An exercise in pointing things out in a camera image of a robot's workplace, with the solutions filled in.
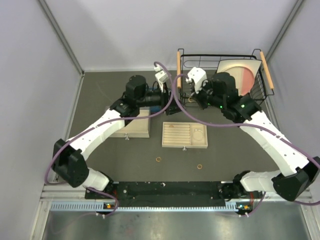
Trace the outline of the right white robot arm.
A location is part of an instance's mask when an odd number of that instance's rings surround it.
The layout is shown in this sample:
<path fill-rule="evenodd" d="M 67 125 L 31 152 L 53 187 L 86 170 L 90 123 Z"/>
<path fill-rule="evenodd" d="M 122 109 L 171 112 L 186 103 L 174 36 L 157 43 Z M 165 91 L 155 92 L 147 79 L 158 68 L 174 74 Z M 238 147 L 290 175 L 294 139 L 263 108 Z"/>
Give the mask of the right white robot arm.
<path fill-rule="evenodd" d="M 246 170 L 233 180 L 233 192 L 245 198 L 251 192 L 278 194 L 295 202 L 316 180 L 320 159 L 310 157 L 295 147 L 270 122 L 260 105 L 248 93 L 241 93 L 236 79 L 228 72 L 218 72 L 208 78 L 201 68 L 193 68 L 185 81 L 191 85 L 190 96 L 201 109 L 209 106 L 220 109 L 231 122 L 226 127 L 238 127 L 253 138 L 278 167 L 276 171 Z"/>

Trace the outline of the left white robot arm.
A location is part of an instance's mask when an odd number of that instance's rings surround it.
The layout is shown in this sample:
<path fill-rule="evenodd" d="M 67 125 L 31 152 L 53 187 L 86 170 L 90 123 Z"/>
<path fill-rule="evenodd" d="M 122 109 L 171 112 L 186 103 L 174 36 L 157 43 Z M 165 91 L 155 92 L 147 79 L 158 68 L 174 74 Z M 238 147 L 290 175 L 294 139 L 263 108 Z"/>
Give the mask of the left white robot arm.
<path fill-rule="evenodd" d="M 113 181 L 106 174 L 89 168 L 86 161 L 112 134 L 139 120 L 142 107 L 160 106 L 162 112 L 169 111 L 173 95 L 166 82 L 171 76 L 161 74 L 155 74 L 158 87 L 153 90 L 148 88 L 142 75 L 131 76 L 122 96 L 98 120 L 69 140 L 59 139 L 54 144 L 51 169 L 71 187 L 93 188 L 102 198 L 109 198 L 114 191 Z"/>

